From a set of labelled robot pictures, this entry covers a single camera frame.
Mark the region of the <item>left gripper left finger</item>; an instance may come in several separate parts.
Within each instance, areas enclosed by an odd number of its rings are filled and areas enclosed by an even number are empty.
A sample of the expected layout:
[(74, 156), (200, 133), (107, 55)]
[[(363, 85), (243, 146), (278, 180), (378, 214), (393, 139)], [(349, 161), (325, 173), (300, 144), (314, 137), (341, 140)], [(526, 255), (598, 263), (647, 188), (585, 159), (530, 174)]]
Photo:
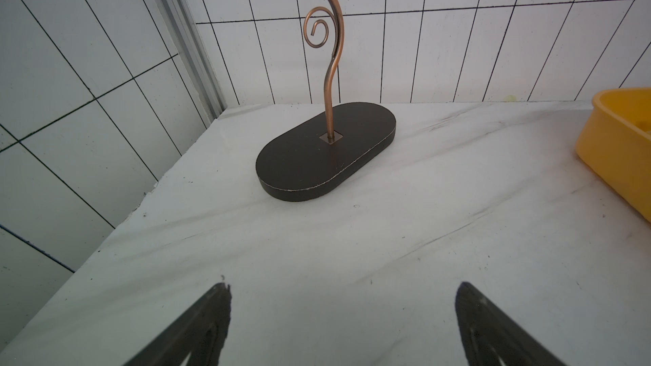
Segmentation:
[(231, 287), (212, 286), (128, 365), (217, 365), (231, 322)]

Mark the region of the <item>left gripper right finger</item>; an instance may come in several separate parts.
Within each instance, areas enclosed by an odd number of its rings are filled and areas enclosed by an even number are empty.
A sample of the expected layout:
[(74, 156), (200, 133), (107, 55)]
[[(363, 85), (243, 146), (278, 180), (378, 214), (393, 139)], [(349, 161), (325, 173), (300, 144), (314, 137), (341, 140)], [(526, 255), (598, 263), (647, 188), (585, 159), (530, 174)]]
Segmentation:
[(456, 291), (454, 309), (469, 365), (562, 365), (473, 284)]

